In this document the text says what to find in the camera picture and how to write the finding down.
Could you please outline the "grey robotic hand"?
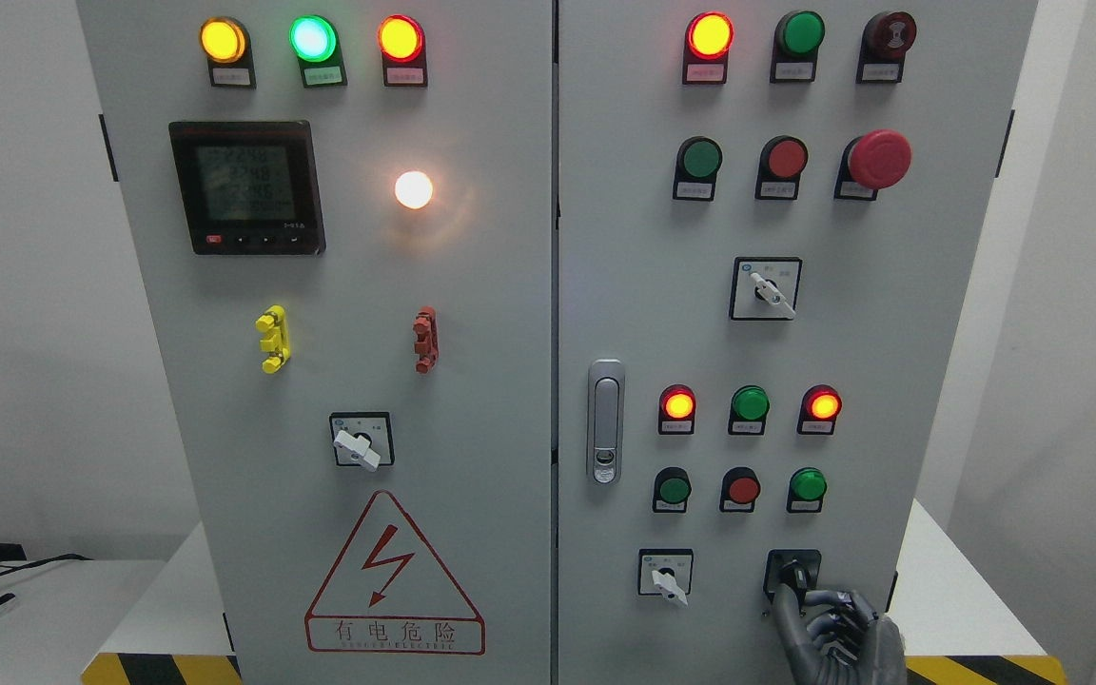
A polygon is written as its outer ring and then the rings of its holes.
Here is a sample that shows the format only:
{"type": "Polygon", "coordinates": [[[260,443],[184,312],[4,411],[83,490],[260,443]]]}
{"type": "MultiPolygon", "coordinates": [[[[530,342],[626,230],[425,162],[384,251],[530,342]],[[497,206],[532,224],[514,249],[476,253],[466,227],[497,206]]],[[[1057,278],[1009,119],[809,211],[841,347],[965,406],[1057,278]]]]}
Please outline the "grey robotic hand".
{"type": "Polygon", "coordinates": [[[795,684],[906,684],[904,643],[897,624],[879,616],[856,591],[780,584],[773,620],[795,684]]]}

